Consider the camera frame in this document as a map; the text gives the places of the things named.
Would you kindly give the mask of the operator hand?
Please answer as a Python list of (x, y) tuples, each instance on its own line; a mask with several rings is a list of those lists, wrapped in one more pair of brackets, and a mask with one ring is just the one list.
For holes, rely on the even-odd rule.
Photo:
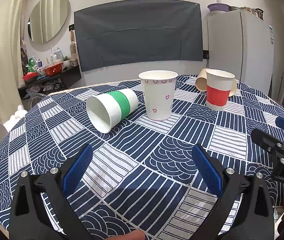
[(142, 230), (137, 229), (125, 235), (108, 237), (105, 240), (145, 240), (145, 237), (145, 233)]

